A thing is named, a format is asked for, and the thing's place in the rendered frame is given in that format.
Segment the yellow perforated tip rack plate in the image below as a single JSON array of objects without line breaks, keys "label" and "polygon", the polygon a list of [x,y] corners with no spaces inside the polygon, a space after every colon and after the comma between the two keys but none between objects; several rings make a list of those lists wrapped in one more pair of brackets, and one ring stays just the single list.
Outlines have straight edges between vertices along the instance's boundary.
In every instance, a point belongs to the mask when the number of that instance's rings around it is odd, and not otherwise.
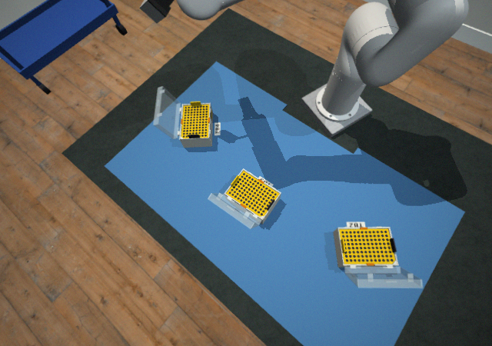
[{"label": "yellow perforated tip rack plate", "polygon": [[[226,193],[259,217],[265,216],[279,195],[275,190],[243,171]],[[273,201],[272,201],[273,200]]]},{"label": "yellow perforated tip rack plate", "polygon": [[208,138],[209,105],[190,101],[183,108],[182,138]]},{"label": "yellow perforated tip rack plate", "polygon": [[393,264],[397,252],[388,229],[339,229],[344,264]]}]

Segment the blue bench mat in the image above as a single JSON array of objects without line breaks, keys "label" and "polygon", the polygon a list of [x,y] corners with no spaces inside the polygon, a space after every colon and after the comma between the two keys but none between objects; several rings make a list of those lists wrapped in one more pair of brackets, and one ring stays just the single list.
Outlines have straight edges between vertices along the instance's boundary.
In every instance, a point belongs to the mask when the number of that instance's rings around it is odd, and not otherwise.
[{"label": "blue bench mat", "polygon": [[[211,103],[212,147],[184,148],[152,122],[105,167],[304,346],[394,346],[465,211],[218,62],[177,100]],[[242,169],[281,192],[252,229],[208,200]],[[358,288],[337,266],[333,231],[347,222],[390,227],[423,288]]]}]

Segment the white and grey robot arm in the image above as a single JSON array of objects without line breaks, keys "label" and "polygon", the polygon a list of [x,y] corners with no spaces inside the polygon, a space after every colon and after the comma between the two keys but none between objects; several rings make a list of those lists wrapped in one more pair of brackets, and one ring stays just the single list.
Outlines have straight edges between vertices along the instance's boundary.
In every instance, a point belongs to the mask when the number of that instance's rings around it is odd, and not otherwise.
[{"label": "white and grey robot arm", "polygon": [[[173,1],[144,0],[140,9],[159,23],[171,10]],[[188,17],[203,21],[244,0],[176,1]],[[317,110],[326,119],[352,118],[366,85],[381,87],[408,72],[456,33],[469,10],[468,0],[388,3],[394,16],[387,6],[369,2],[347,20],[327,86],[316,97]]]}]

